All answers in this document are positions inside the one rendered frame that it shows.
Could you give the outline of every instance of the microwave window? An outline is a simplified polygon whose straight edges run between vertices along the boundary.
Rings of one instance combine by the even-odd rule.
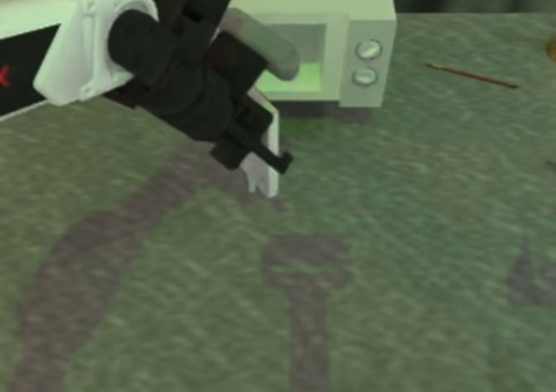
[[[264,72],[256,86],[261,92],[319,92],[322,88],[322,68],[326,24],[268,26],[289,40],[301,55],[299,74],[292,81],[281,81]]]

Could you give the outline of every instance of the green surface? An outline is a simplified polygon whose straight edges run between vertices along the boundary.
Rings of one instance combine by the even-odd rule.
[[[296,162],[280,209],[207,187],[169,210],[66,390],[288,390],[287,303],[258,270],[283,233],[328,233],[351,250],[354,280],[328,303],[332,390],[554,390],[556,312],[509,306],[505,285],[524,234],[539,259],[556,247],[549,31],[549,16],[403,17],[372,121],[284,121]],[[429,57],[521,88],[427,70]],[[52,246],[182,143],[103,100],[2,124],[0,385],[19,356],[18,298]]]

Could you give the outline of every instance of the black robot arm segment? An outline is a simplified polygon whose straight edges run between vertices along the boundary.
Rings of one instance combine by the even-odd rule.
[[[253,152],[285,173],[291,155],[278,157],[261,143],[272,115],[246,95],[266,61],[226,33],[202,51],[199,41],[212,38],[209,25],[187,18],[176,25],[179,36],[139,11],[118,17],[109,55],[135,79],[108,97],[141,106],[197,141],[215,143],[211,155],[227,169],[238,168]]]

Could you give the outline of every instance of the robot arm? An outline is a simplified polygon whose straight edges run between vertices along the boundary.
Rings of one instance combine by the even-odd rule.
[[[265,69],[294,76],[296,52],[242,13],[219,30],[229,1],[0,0],[0,119],[105,95],[214,143],[228,169],[253,153],[284,173],[252,88]]]

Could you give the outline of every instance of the silver knob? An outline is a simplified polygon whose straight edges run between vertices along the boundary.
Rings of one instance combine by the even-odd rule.
[[[370,86],[376,82],[378,74],[370,68],[361,68],[354,71],[352,82],[357,86]]]
[[[373,60],[382,53],[382,44],[376,40],[361,42],[355,48],[355,55],[361,60]]]

